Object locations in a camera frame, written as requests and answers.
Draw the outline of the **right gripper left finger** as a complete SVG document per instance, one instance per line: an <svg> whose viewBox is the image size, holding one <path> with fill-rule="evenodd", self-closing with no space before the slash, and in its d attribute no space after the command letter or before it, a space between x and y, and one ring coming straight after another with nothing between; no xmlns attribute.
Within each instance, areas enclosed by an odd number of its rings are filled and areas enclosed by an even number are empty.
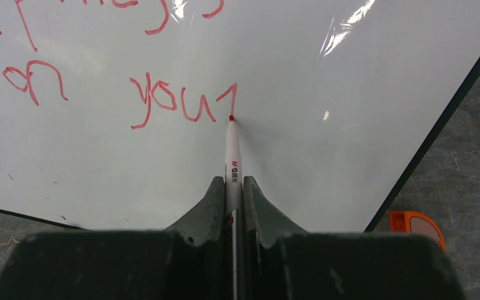
<svg viewBox="0 0 480 300"><path fill-rule="evenodd" d="M225 210L225 184L216 176L203 196L188 212L165 231L179 234L187 243L201 247L208 241L218 241Z"/></svg>

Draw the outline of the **white whiteboard black frame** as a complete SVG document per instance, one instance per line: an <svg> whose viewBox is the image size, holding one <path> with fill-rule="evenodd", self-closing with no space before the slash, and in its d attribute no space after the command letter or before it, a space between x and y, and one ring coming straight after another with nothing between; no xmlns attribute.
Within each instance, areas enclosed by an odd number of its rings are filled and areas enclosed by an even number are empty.
<svg viewBox="0 0 480 300"><path fill-rule="evenodd" d="M0 210L165 228L224 174L372 221L480 58L480 1L0 1Z"/></svg>

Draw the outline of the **red whiteboard marker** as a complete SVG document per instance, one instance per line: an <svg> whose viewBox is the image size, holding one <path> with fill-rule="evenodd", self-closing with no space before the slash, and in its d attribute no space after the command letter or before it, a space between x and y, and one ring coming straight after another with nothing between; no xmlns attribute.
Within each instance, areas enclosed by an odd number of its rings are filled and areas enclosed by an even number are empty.
<svg viewBox="0 0 480 300"><path fill-rule="evenodd" d="M241 153L234 116L229 116L226 130L225 152L225 202L226 225L231 253L231 298L245 299L244 249L243 249L243 180Z"/></svg>

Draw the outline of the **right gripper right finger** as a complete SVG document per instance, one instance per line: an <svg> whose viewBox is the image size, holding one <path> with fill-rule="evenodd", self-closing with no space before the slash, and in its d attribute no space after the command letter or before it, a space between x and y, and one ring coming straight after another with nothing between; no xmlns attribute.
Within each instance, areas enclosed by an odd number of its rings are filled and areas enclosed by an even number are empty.
<svg viewBox="0 0 480 300"><path fill-rule="evenodd" d="M247 230L254 231L258 243L271 248L283 236L306 234L306 230L292 221L262 192L253 176L243 179L243 201Z"/></svg>

